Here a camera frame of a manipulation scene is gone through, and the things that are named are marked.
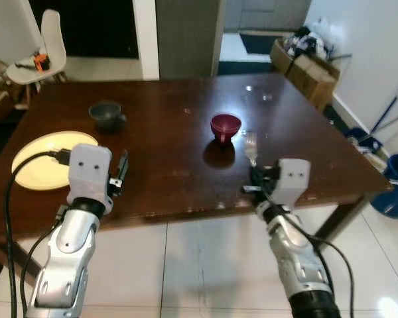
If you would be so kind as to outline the grey broom stick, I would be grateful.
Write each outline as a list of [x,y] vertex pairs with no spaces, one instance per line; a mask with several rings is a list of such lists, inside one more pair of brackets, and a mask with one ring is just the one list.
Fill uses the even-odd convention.
[[378,128],[375,128],[374,130],[372,130],[372,134],[378,133],[378,131],[382,131],[383,129],[386,129],[387,127],[390,127],[390,125],[394,124],[395,122],[398,121],[398,116],[395,117],[394,119],[390,119],[390,121],[387,121],[387,123],[385,123],[384,125],[381,125]]

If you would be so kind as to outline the maroon bowl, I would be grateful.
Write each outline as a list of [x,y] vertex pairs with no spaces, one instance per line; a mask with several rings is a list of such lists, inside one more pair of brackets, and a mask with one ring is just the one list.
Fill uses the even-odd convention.
[[232,114],[217,114],[212,116],[209,127],[214,135],[214,140],[220,144],[227,144],[241,129],[242,120]]

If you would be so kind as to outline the brown cardboard box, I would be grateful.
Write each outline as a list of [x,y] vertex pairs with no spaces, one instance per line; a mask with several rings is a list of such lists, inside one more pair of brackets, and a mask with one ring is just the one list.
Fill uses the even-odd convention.
[[273,42],[271,63],[273,70],[291,82],[320,114],[332,102],[341,72],[331,63],[305,55],[293,58],[284,51],[281,38]]

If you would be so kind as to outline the blue plastic bucket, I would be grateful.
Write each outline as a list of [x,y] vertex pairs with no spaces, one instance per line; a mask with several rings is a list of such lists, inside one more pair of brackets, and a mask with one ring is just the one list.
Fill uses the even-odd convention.
[[382,215],[398,219],[398,154],[388,158],[387,167],[382,175],[393,185],[393,188],[378,194],[371,200],[371,206]]

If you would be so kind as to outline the blue dustpan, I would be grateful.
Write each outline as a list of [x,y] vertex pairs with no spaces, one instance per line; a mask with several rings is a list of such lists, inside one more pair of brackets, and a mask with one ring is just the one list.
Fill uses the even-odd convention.
[[344,138],[349,140],[359,152],[377,152],[381,148],[378,139],[360,127],[345,130]]

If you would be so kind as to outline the orange and black tool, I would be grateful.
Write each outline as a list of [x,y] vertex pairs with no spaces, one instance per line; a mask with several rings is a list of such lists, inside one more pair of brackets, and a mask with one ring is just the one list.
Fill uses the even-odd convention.
[[36,52],[36,54],[32,55],[31,60],[33,62],[33,69],[38,72],[47,72],[51,69],[50,57],[44,52]]

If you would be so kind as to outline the white plastic chair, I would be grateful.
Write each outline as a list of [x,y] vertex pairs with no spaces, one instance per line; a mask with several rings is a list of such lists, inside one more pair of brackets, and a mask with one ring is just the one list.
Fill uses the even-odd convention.
[[47,9],[42,14],[40,27],[42,46],[33,54],[48,54],[51,60],[51,69],[47,72],[38,72],[33,69],[32,55],[18,60],[6,70],[6,75],[11,81],[21,85],[25,93],[23,105],[26,109],[31,103],[32,87],[38,82],[54,77],[59,83],[67,82],[68,76],[64,72],[68,55],[62,37],[62,25],[60,24],[60,13],[53,9]]

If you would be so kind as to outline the clutter pile in box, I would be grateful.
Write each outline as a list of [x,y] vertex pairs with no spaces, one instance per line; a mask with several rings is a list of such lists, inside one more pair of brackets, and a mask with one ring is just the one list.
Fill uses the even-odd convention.
[[284,51],[293,57],[304,54],[327,62],[344,57],[340,54],[339,43],[332,25],[323,18],[303,25],[282,40]]

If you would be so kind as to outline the dark brown wooden table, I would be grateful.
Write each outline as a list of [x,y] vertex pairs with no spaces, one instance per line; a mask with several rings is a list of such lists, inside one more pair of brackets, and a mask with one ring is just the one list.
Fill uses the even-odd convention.
[[[122,105],[127,117],[122,130],[96,130],[89,108],[101,101]],[[391,189],[384,176],[278,73],[48,84],[33,98],[0,152],[0,266],[7,266],[4,191],[12,161],[27,143],[54,131],[81,131],[111,149],[112,164],[126,150],[129,167],[123,193],[103,218],[101,230],[158,225],[165,222],[120,217],[118,209],[130,191],[150,184],[197,190],[213,181],[233,183],[248,171],[241,133],[235,134],[229,148],[212,140],[210,119],[217,114],[235,115],[242,120],[242,130],[256,133],[264,166],[278,158],[310,162],[308,189],[297,207],[336,204],[335,212],[318,228],[318,237],[335,239],[361,204]]]

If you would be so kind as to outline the pale yellow plate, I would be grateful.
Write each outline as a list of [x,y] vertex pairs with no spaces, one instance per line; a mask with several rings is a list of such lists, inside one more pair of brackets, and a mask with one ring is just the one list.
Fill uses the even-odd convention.
[[[38,152],[71,150],[77,144],[98,145],[99,142],[81,131],[56,131],[40,136],[17,152],[11,170],[17,169],[22,161]],[[16,182],[21,187],[36,191],[59,189],[69,184],[68,172],[69,167],[59,164],[53,157],[44,156],[26,164],[17,174]]]

